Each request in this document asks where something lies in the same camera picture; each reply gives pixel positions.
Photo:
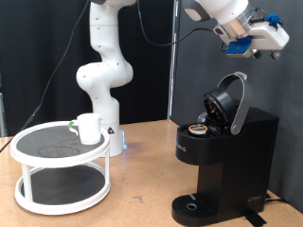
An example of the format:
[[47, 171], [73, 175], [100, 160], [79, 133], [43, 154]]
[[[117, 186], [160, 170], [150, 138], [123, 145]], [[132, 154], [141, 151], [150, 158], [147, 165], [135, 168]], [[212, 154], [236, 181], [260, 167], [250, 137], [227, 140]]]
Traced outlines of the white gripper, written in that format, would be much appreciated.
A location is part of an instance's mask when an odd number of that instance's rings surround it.
[[281, 54], [276, 50], [282, 50], [290, 40], [290, 36], [282, 26], [273, 27], [268, 23], [254, 24], [248, 31], [248, 35], [252, 38], [250, 48], [254, 49], [253, 57], [255, 59], [262, 56], [260, 50], [272, 50], [272, 59], [278, 60]]

